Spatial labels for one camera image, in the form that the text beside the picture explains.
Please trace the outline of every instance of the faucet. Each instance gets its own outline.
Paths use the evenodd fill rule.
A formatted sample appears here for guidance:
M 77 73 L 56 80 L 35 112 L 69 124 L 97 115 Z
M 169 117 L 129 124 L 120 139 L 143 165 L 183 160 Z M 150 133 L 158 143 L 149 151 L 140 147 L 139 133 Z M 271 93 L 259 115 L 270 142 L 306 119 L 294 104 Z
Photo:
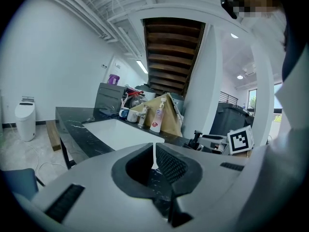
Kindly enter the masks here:
M 139 116 L 140 116 L 139 125 L 140 126 L 144 125 L 145 118 L 146 118 L 147 113 L 148 113 L 148 109 L 149 109 L 149 106 L 144 105 L 143 110 L 141 112 L 139 112 Z

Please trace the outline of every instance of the blue chair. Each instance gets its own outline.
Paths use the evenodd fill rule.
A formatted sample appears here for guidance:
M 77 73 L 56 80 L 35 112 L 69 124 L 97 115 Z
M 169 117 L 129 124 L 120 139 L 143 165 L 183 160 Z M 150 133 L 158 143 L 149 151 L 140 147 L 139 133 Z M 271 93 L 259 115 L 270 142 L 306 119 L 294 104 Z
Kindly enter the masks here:
M 8 188 L 12 192 L 23 195 L 28 200 L 31 200 L 39 191 L 37 182 L 43 187 L 45 186 L 43 182 L 35 176 L 35 172 L 32 168 L 2 171 L 2 173 Z

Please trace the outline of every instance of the underside of wooden staircase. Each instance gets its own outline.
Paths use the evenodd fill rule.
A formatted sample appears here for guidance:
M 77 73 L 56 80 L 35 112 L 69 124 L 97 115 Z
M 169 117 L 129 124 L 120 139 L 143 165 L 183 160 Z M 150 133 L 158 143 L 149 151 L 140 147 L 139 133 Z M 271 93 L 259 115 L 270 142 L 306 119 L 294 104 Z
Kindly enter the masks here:
M 144 20 L 148 84 L 157 95 L 185 97 L 205 23 L 180 18 Z

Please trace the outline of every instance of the toilet lid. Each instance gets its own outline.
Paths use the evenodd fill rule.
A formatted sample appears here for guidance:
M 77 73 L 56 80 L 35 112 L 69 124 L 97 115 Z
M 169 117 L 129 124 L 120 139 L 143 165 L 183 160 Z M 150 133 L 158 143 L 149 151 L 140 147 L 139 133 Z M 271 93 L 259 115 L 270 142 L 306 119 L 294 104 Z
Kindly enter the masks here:
M 34 111 L 34 103 L 29 101 L 20 102 L 15 108 L 15 116 L 17 119 L 26 120 Z

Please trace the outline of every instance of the black headset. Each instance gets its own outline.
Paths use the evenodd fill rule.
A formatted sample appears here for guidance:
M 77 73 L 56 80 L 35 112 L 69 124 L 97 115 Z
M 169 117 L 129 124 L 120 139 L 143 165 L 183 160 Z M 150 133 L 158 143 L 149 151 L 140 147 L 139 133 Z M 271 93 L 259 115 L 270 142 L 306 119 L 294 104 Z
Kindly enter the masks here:
M 233 0 L 220 0 L 222 8 L 225 9 L 226 12 L 233 18 L 237 19 L 237 15 L 233 11 Z

